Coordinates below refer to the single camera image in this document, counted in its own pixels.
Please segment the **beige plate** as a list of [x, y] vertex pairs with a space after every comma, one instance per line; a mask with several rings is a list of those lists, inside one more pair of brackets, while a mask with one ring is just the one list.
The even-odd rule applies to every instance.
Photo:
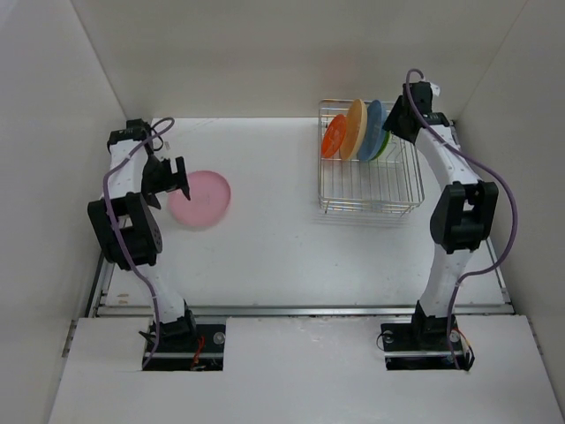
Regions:
[[340, 146], [340, 157], [344, 161], [354, 158], [365, 137], [367, 107], [361, 99], [354, 100], [346, 115], [346, 133]]

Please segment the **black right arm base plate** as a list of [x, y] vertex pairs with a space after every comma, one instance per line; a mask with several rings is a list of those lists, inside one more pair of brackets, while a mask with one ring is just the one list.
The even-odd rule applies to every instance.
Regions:
[[447, 331], [418, 334], [408, 322], [385, 322], [380, 326], [379, 340], [385, 352], [387, 371], [463, 370], [470, 371], [474, 351], [456, 331], [448, 346]]

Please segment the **pink plate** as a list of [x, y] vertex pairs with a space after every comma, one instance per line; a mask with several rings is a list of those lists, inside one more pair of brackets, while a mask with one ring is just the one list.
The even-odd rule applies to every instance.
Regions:
[[180, 224], [190, 228], [217, 225], [230, 206], [231, 188], [227, 179], [211, 170], [187, 174], [191, 199], [176, 190], [168, 196], [168, 210]]

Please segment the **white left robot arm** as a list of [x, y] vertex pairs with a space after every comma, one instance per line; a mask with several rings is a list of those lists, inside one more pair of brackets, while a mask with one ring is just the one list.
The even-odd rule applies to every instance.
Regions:
[[198, 330], [186, 301], [157, 263], [163, 240], [152, 211], [161, 206], [158, 194], [189, 199], [190, 187], [183, 158], [156, 155], [154, 140], [161, 137], [141, 118], [110, 133], [110, 169], [102, 197], [88, 203], [87, 214], [106, 261], [133, 273], [153, 308], [154, 321], [144, 338], [153, 346], [184, 351], [195, 345]]

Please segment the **green plate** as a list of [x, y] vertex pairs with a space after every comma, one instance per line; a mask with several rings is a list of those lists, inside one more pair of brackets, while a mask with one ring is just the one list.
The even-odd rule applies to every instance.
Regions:
[[369, 159], [370, 162], [377, 160], [385, 152], [386, 148], [388, 147], [390, 137], [391, 133], [389, 131], [386, 131], [382, 143], [380, 144], [379, 150], [372, 155], [372, 157]]

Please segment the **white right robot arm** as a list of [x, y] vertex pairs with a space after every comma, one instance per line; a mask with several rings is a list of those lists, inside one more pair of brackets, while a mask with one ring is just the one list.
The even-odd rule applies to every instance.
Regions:
[[414, 232], [315, 229], [314, 123], [307, 118], [218, 120], [196, 141], [177, 134], [180, 163], [214, 163], [230, 186], [217, 224], [178, 223], [162, 230], [163, 250], [147, 268], [155, 324], [164, 333], [173, 306], [192, 305], [197, 292], [246, 303], [329, 305], [370, 294], [383, 277], [398, 281], [414, 262], [433, 257], [426, 288], [408, 324], [382, 332], [421, 351], [455, 348], [454, 305], [469, 259], [488, 237], [500, 178], [482, 181], [477, 162], [455, 144], [448, 120], [432, 112], [428, 83], [407, 83], [383, 129], [428, 161], [441, 196], [427, 227]]

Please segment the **orange plate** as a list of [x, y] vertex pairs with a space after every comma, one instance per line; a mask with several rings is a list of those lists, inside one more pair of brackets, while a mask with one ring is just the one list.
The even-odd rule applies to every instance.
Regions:
[[331, 158], [340, 149], [347, 129], [347, 119], [344, 114], [336, 115], [323, 136], [321, 143], [321, 157]]

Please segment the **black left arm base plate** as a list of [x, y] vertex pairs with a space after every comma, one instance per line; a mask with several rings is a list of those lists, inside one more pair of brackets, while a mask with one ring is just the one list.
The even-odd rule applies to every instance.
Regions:
[[142, 368], [145, 371], [222, 371], [226, 325], [204, 323], [198, 324], [196, 330], [195, 336], [162, 335], [154, 354], [151, 354], [154, 347], [154, 331], [141, 331], [139, 334], [146, 341], [142, 361], [148, 361]]

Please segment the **blue plate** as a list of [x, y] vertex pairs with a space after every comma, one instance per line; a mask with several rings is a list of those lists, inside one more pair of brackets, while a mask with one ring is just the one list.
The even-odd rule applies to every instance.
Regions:
[[358, 151], [359, 161], [369, 161], [372, 155], [379, 150], [385, 135], [382, 126], [387, 116], [386, 107], [379, 100], [372, 101], [367, 107], [367, 125], [363, 143]]

